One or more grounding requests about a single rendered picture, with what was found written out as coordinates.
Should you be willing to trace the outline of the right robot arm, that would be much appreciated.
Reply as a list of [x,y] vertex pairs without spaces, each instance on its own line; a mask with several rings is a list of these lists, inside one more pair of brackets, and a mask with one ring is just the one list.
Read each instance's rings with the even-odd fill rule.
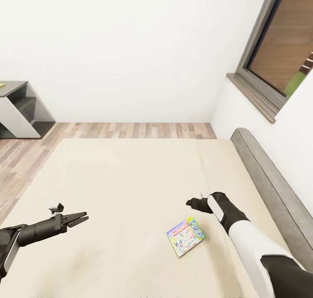
[[260,298],[313,298],[313,274],[262,233],[225,193],[202,190],[200,196],[186,205],[215,214]]

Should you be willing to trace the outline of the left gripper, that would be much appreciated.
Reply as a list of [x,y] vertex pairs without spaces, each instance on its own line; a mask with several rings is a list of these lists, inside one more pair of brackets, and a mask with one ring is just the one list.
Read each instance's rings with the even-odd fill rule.
[[35,240],[37,242],[48,239],[50,237],[67,232],[67,228],[74,227],[89,219],[84,217],[87,212],[74,213],[70,215],[57,214],[55,218],[40,221],[35,226]]

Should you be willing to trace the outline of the board game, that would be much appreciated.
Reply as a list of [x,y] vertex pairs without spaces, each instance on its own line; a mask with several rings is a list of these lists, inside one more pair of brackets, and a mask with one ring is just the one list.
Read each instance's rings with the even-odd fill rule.
[[170,229],[167,235],[178,257],[206,237],[193,216]]

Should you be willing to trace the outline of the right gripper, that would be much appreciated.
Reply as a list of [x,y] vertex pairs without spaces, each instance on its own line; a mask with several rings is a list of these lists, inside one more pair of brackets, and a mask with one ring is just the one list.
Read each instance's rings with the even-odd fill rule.
[[206,213],[213,213],[213,211],[207,211],[204,206],[203,206],[203,200],[204,199],[197,199],[197,198],[192,198],[191,200],[188,200],[186,202],[186,205],[191,206],[192,209],[201,211],[201,212],[206,212]]

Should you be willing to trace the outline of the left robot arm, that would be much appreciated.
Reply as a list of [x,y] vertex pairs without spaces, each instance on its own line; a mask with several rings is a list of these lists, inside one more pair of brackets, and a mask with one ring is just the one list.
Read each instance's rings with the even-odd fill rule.
[[65,233],[68,227],[72,228],[89,219],[89,216],[84,217],[87,212],[59,214],[63,212],[64,206],[57,201],[52,201],[48,209],[51,210],[51,219],[0,229],[0,281],[7,275],[20,247]]

